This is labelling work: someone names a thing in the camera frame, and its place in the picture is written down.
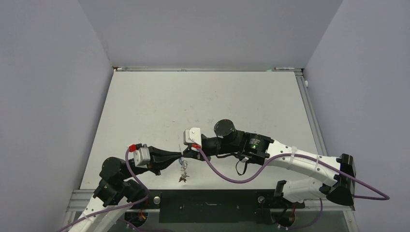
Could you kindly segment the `steel oval key holder plate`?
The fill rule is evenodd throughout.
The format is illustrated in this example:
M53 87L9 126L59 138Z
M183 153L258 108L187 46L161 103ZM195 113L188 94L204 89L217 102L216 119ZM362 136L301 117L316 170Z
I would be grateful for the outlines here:
M181 166L181 160L184 160L184 158L183 158L182 156L178 159L178 162L179 162L179 164L180 164L180 172L181 172L181 176L180 176L180 178L179 178L179 182L184 182L184 183L186 183L187 178L188 178L189 176L188 176L188 174L187 174L187 169L183 169L183 168L182 168L182 166Z

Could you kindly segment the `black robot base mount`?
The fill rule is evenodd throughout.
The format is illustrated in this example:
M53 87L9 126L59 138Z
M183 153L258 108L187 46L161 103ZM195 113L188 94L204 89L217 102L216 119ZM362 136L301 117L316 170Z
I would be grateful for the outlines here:
M152 190L145 202L132 207L124 218L143 225L154 213L159 223L272 224L290 219L292 210L305 208L278 196L273 189Z

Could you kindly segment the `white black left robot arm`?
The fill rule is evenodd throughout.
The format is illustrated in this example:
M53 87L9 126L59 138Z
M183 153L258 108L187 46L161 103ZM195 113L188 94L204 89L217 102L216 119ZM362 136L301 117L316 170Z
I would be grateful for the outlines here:
M160 175L181 152L160 150L143 144L130 145L125 158L109 157L99 173L100 181L87 206L62 232L106 232L131 208L159 207L161 195L152 193L137 175L152 172Z

